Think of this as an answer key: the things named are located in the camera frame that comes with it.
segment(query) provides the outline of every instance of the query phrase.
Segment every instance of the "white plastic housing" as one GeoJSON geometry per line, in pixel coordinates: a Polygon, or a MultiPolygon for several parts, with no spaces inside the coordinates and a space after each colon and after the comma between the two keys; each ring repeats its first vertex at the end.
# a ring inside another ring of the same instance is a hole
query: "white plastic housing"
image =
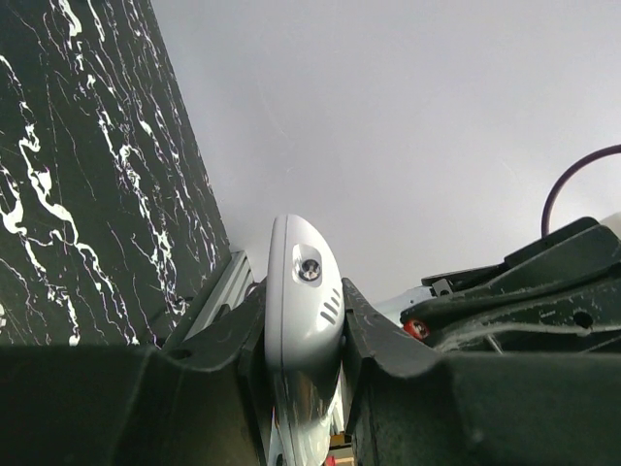
{"type": "Polygon", "coordinates": [[[299,216],[274,223],[266,301],[265,354],[286,464],[321,465],[341,366],[343,285],[328,244],[299,216]],[[299,275],[307,259],[321,268],[313,282],[299,275]]]}

